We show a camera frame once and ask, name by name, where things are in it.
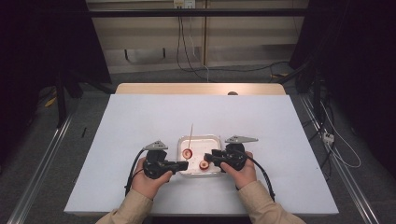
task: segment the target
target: plastic container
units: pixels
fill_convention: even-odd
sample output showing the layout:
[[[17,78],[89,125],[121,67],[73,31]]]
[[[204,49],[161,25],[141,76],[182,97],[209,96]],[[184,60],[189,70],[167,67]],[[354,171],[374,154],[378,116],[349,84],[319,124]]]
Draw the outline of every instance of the plastic container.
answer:
[[[189,148],[192,151],[192,157],[186,160],[183,157],[183,150]],[[221,174],[221,169],[209,163],[209,168],[201,170],[200,162],[204,159],[205,153],[212,153],[212,149],[221,149],[220,140],[215,135],[197,135],[192,136],[191,141],[189,136],[183,136],[178,140],[177,144],[177,158],[179,161],[188,161],[189,168],[185,171],[180,171],[186,177],[210,177]]]

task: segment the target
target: red ring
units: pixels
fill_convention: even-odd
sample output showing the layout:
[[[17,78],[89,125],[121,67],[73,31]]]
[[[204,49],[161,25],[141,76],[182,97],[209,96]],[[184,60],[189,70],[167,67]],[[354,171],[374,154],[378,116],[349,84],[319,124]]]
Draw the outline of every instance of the red ring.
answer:
[[[189,158],[192,157],[192,150],[189,148],[186,148],[183,150],[183,152],[181,153],[183,155],[183,157],[188,160]]]

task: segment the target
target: aluminum rail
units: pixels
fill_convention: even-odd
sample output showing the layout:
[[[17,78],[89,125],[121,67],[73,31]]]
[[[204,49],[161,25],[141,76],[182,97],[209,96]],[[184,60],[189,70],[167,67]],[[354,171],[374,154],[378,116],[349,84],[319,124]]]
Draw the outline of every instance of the aluminum rail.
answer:
[[[71,108],[69,115],[64,121],[64,124],[60,128],[56,129],[55,134],[53,135],[52,140],[47,147],[47,151],[45,152],[43,159],[35,170],[35,174],[30,179],[21,198],[18,200],[18,203],[15,206],[14,211],[12,212],[7,224],[22,224],[25,221],[29,210],[32,207],[32,204],[35,201],[35,197],[40,191],[46,174],[50,169],[50,165],[55,158],[56,152],[58,151],[58,148],[61,145],[62,140],[64,139],[64,135],[67,132],[73,115],[78,108],[79,100],[75,100],[72,103],[73,104],[70,105]]]
[[[55,10],[37,9],[36,13],[48,17],[303,17],[307,15],[331,15],[327,8],[189,8],[189,9],[94,9]]]
[[[309,116],[313,120],[315,129],[318,131],[319,130],[319,124],[317,120],[315,119],[315,114],[311,110],[313,108],[313,105],[309,101],[309,99],[305,96],[305,98],[300,95],[300,99],[305,107],[305,110]],[[326,150],[330,152],[331,147],[329,144],[325,144]],[[337,153],[337,156],[340,158],[341,155],[338,152],[337,147],[334,147],[333,150],[335,153]],[[348,167],[343,164],[341,161],[339,161],[333,153],[331,154],[331,159],[332,163],[334,164],[335,168],[337,169],[339,175],[341,176],[341,179],[344,182],[344,185],[346,186],[346,189],[348,190],[352,201],[355,203],[356,207],[358,208],[359,212],[361,213],[361,217],[364,220],[364,223],[367,224],[375,224],[375,223],[380,223],[378,217],[375,214],[375,211],[373,207],[370,205],[369,201],[367,200],[366,196],[364,195],[363,191],[361,190],[361,187],[359,187],[358,183],[356,182],[355,178],[353,177],[352,173],[350,173]]]

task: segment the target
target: person's left hand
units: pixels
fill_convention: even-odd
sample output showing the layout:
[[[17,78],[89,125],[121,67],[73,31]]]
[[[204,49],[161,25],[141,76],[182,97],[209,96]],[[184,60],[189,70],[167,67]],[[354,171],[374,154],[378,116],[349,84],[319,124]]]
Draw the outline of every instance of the person's left hand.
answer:
[[[172,177],[172,171],[166,172],[158,179],[151,179],[147,177],[143,171],[143,162],[145,159],[146,157],[143,157],[137,162],[136,169],[134,169],[134,174],[136,171],[139,173],[134,177],[131,189],[136,190],[137,192],[152,200],[157,194],[160,186],[166,182],[169,182],[170,178]]]

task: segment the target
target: metal bracket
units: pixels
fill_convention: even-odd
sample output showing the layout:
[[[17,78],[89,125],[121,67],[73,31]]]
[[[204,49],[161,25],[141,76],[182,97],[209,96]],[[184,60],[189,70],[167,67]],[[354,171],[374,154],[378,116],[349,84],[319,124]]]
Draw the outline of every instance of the metal bracket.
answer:
[[[164,149],[168,149],[168,146],[166,146],[161,140],[158,140],[143,147],[143,150],[164,150]]]
[[[226,143],[230,143],[230,144],[241,144],[241,143],[257,142],[257,141],[259,141],[258,138],[244,137],[238,135],[234,135],[233,137],[225,140]]]

